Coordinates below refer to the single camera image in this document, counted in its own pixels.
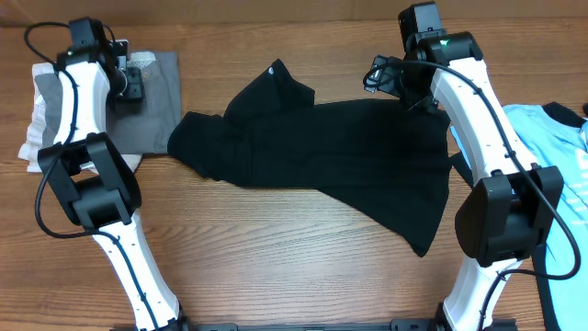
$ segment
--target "white arm segment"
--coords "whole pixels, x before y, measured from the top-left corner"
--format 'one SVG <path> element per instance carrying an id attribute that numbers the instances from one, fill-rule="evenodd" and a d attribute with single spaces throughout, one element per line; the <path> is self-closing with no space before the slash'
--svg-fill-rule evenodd
<path id="1" fill-rule="evenodd" d="M 157 325 L 163 327 L 168 325 L 169 320 L 177 319 L 180 311 L 179 301 L 165 284 L 164 278 L 155 264 L 151 250 L 147 246 L 141 227 L 139 210 L 132 214 L 130 224 L 125 225 L 123 222 L 116 222 L 105 225 L 99 230 L 119 238 L 120 244 L 129 257 L 141 289 L 145 292 L 147 302 L 149 302 L 153 310 Z M 119 275 L 120 283 L 127 293 L 130 305 L 135 313 L 137 329 L 154 330 L 152 319 L 145 305 L 141 302 L 137 288 L 132 281 L 127 264 L 119 249 L 104 235 L 93 235 L 93 237 L 104 249 L 117 275 Z"/>
<path id="2" fill-rule="evenodd" d="M 464 74 L 484 91 L 484 95 L 490 100 L 503 126 L 509 143 L 516 152 L 517 159 L 525 170 L 530 170 L 531 164 L 536 163 L 537 159 L 521 143 L 504 114 L 490 85 L 486 63 L 483 60 L 466 58 L 451 61 L 449 68 Z M 458 130 L 459 139 L 463 143 L 470 162 L 474 185 L 481 178 L 490 177 L 493 170 L 501 170 L 505 175 L 518 172 L 511 159 L 504 157 L 506 149 L 503 146 L 503 139 L 496 129 L 490 111 L 480 97 L 473 93 L 471 87 L 458 77 L 437 69 L 433 76 L 431 92 L 433 97 L 443 105 Z"/>
<path id="3" fill-rule="evenodd" d="M 88 133 L 106 131 L 106 100 L 110 83 L 100 64 L 81 62 L 70 64 L 65 70 L 77 83 L 77 130 L 72 143 L 85 139 Z M 67 138 L 74 111 L 72 82 L 62 72 L 59 72 L 59 80 L 63 89 L 62 120 L 53 143 L 63 143 Z"/>
<path id="4" fill-rule="evenodd" d="M 486 63 L 466 58 L 451 61 L 449 67 L 464 74 L 483 90 L 516 152 L 516 157 L 525 170 L 530 170 L 531 164 L 536 163 L 537 159 L 521 143 L 504 114 L 490 85 Z M 506 149 L 503 146 L 503 139 L 496 129 L 490 111 L 480 97 L 473 93 L 470 86 L 453 74 L 437 69 L 433 76 L 431 91 L 433 97 L 445 108 L 458 131 L 469 159 L 474 185 L 481 178 L 490 177 L 494 170 L 501 170 L 505 175 L 519 172 L 511 159 L 504 157 Z M 443 310 L 452 329 L 476 330 L 484 298 L 497 273 L 506 268 L 518 268 L 521 263 L 522 261 L 509 259 L 494 262 L 491 266 L 483 268 L 476 259 L 464 256 L 453 291 L 443 302 Z M 492 294 L 484 327 L 492 324 L 492 311 L 505 285 L 506 281 L 501 281 Z"/>

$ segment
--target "wooden table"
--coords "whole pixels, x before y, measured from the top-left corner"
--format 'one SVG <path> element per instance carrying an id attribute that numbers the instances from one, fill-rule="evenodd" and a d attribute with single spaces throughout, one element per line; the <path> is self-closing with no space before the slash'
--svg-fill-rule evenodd
<path id="1" fill-rule="evenodd" d="M 588 19 L 448 20 L 471 31 L 503 104 L 588 101 Z M 221 114 L 276 58 L 316 90 L 317 103 L 372 96 L 361 79 L 376 54 L 401 55 L 394 21 L 114 28 L 135 50 L 177 51 L 183 111 Z M 112 267 L 88 238 L 56 240 L 35 224 L 40 175 L 17 159 L 32 110 L 23 29 L 0 29 L 0 330 L 107 330 L 133 315 Z M 65 30 L 35 31 L 51 56 Z M 450 153 L 457 151 L 449 139 Z M 198 323 L 384 322 L 428 317 L 450 293 L 462 252 L 454 215 L 469 193 L 455 171 L 430 252 L 314 190 L 253 190 L 203 180 L 167 156 L 137 178 L 147 241 L 170 288 Z M 72 231 L 50 189 L 42 213 Z M 530 261 L 524 267 L 530 268 Z M 543 328 L 537 285 L 509 281 L 494 316 Z"/>

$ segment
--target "folded gray cloth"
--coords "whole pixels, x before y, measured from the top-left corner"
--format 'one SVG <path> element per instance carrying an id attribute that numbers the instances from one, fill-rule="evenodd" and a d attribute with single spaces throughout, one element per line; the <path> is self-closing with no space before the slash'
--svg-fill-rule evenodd
<path id="1" fill-rule="evenodd" d="M 141 69 L 145 99 L 141 105 L 117 104 L 107 110 L 107 133 L 121 154 L 167 154 L 169 136 L 182 119 L 182 98 L 174 51 L 154 52 Z M 62 85 L 54 74 L 35 76 L 45 103 L 43 147 L 53 145 L 62 117 Z"/>

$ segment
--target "blue cloth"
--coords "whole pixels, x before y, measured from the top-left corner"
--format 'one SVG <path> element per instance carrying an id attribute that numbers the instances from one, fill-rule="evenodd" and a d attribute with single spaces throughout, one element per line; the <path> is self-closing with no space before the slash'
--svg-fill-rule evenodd
<path id="1" fill-rule="evenodd" d="M 580 247 L 582 265 L 570 280 L 550 280 L 549 290 L 560 328 L 584 330 L 588 327 L 588 122 L 581 128 L 563 125 L 546 114 L 541 106 L 510 105 L 504 107 L 504 112 L 539 164 L 557 166 L 563 175 L 558 213 Z M 451 131 L 465 156 L 455 129 Z M 554 221 L 547 240 L 547 273 L 567 273 L 573 263 L 569 241 Z"/>

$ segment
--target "white cloth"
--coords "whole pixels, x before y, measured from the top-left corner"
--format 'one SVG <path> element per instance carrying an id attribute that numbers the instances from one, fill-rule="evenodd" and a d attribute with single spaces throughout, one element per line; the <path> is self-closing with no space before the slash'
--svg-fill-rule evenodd
<path id="1" fill-rule="evenodd" d="M 35 76 L 39 74 L 52 74 L 53 67 L 49 63 L 33 64 L 32 75 L 33 85 L 35 86 L 35 96 L 33 98 L 33 113 L 31 116 L 31 123 L 27 128 L 27 140 L 20 146 L 18 151 L 18 158 L 28 161 L 27 171 L 30 173 L 38 173 L 40 171 L 39 163 L 37 161 L 37 153 L 43 145 L 43 131 L 47 126 L 45 122 L 46 104 L 43 96 L 40 94 L 37 84 L 35 83 Z M 122 158 L 129 166 L 132 172 L 135 172 L 142 159 L 142 154 L 124 154 Z M 96 169 L 90 165 L 83 167 L 92 172 Z"/>

